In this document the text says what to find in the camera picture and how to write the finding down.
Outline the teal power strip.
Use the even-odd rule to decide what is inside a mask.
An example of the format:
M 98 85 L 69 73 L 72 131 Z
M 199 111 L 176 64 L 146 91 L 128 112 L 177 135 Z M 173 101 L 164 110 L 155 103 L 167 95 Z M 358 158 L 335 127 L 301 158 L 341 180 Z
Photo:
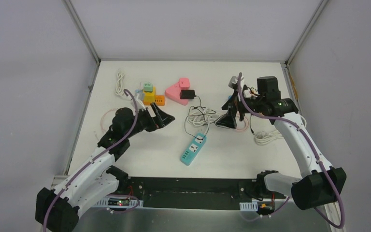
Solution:
M 181 163 L 189 166 L 197 154 L 201 151 L 202 147 L 206 143 L 207 138 L 204 134 L 198 133 L 195 138 L 191 141 L 189 147 L 180 156 Z

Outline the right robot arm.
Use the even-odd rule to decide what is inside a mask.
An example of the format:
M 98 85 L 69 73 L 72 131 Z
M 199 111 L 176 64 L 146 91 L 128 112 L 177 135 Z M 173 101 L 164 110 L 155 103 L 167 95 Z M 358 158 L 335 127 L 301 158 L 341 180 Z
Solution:
M 274 76 L 257 79 L 257 92 L 244 84 L 243 76 L 233 76 L 228 84 L 234 90 L 222 106 L 226 113 L 217 125 L 234 129 L 237 117 L 245 114 L 268 119 L 286 141 L 300 169 L 300 178 L 278 171 L 262 171 L 257 175 L 253 196 L 267 198 L 273 193 L 289 196 L 301 210 L 340 202 L 346 181 L 343 168 L 335 168 L 310 137 L 299 110 L 290 98 L 282 98 Z

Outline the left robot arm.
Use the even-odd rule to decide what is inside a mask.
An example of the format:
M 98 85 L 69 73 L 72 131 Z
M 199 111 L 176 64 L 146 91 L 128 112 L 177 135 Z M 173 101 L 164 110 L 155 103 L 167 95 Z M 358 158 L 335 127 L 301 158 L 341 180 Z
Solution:
M 35 220 L 44 230 L 71 232 L 82 215 L 110 193 L 123 195 L 128 189 L 128 174 L 114 163 L 128 150 L 130 137 L 162 129 L 175 117 L 151 104 L 132 111 L 119 108 L 107 132 L 89 158 L 53 189 L 42 188 L 36 198 Z

